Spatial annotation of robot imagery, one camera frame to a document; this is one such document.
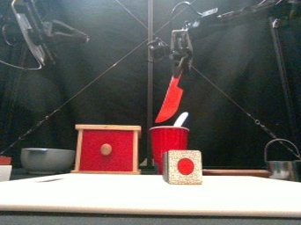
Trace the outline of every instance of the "red cup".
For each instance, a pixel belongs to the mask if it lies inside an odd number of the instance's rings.
[[[150,129],[153,158],[160,174],[163,174],[164,153],[172,149],[188,149],[189,131],[185,127],[175,126],[160,126]]]

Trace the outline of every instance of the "white tabletop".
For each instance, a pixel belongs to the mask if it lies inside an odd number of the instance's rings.
[[[0,182],[0,210],[301,218],[301,183],[205,176],[171,185],[160,175],[64,174]]]

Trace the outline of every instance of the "white spoon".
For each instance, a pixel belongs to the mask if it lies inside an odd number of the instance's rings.
[[[176,120],[175,127],[183,127],[184,122],[185,122],[188,116],[189,116],[189,113],[188,113],[188,112],[184,112],[184,113],[181,114],[181,116],[180,116],[180,117],[177,118],[177,120]]]

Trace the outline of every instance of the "gray bowl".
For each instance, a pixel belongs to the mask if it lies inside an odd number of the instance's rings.
[[[22,165],[29,173],[55,174],[68,172],[74,163],[76,151],[68,149],[22,149]]]

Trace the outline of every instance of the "red circle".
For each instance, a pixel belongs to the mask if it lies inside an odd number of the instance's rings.
[[[179,171],[183,175],[189,175],[195,170],[195,163],[189,158],[183,158],[179,161]]]

